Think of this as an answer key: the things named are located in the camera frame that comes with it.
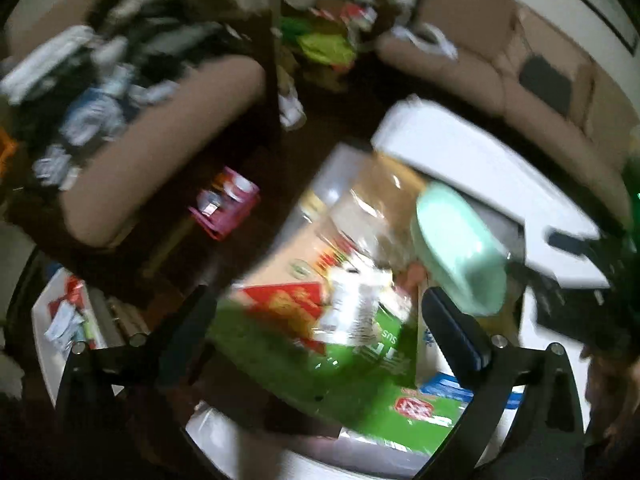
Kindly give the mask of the person right hand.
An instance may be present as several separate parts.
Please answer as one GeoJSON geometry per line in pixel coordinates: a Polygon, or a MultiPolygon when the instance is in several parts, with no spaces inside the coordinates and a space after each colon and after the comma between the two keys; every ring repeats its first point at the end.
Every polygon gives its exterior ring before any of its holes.
{"type": "Polygon", "coordinates": [[[606,441],[605,451],[619,450],[632,434],[639,411],[639,359],[609,356],[585,346],[580,352],[588,360],[586,400],[596,434],[606,441]]]}

